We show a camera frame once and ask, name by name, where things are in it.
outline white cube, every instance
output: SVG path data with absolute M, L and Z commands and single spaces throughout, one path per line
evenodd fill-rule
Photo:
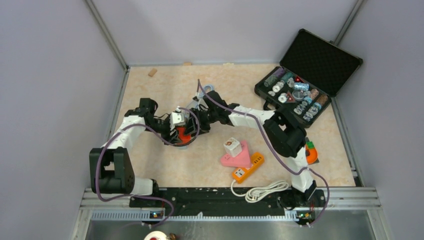
M 234 137 L 231 137 L 230 139 L 224 142 L 224 148 L 226 153 L 233 158 L 242 152 L 242 145 Z

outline table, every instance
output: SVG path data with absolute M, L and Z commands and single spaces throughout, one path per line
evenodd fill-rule
M 261 110 L 264 101 L 254 93 L 255 84 L 276 64 L 220 64 L 131 67 L 126 83 L 116 129 L 124 114 L 139 105 L 140 98 L 151 98 L 159 107 L 157 116 L 170 113 L 177 106 L 187 106 L 201 84 L 212 84 L 221 98 L 230 103 Z M 351 167 L 331 105 L 306 129 L 313 141 L 319 163 L 310 168 L 321 174 L 331 187 L 355 186 Z M 257 129 L 211 124 L 211 131 L 199 136 L 188 149 L 164 145 L 154 134 L 144 132 L 129 153 L 135 175 L 157 180 L 160 187 L 229 187 L 234 167 L 224 167 L 220 158 L 226 153 L 223 143 L 234 137 L 247 140 L 249 152 L 260 152 L 265 163 L 236 187 L 266 186 L 277 180 L 290 183 L 290 174 L 274 158 Z M 314 176 L 319 187 L 324 182 Z

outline white power cord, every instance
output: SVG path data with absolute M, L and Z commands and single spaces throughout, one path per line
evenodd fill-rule
M 233 185 L 236 182 L 236 180 L 233 180 L 231 183 L 231 192 L 237 197 L 244 197 L 246 199 L 246 202 L 248 203 L 257 203 L 263 198 L 265 198 L 268 194 L 272 194 L 275 192 L 282 192 L 289 188 L 289 184 L 284 181 L 275 181 L 268 186 L 259 186 L 259 187 L 253 187 L 250 190 L 248 190 L 245 194 L 237 194 L 233 190 Z

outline pink power strip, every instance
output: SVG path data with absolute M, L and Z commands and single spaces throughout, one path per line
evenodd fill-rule
M 228 153 L 221 157 L 221 164 L 225 167 L 250 168 L 252 166 L 251 157 L 249 156 L 248 143 L 243 140 L 240 142 L 241 152 L 232 157 Z

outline white wall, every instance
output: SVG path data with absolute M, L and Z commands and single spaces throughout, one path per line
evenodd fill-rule
M 334 40 L 356 0 L 94 0 L 130 65 L 279 62 L 299 29 Z
M 341 47 L 364 65 L 339 94 L 359 166 L 393 234 L 422 239 L 424 1 L 370 0 Z
M 68 239 L 123 70 L 82 0 L 0 9 L 0 239 Z

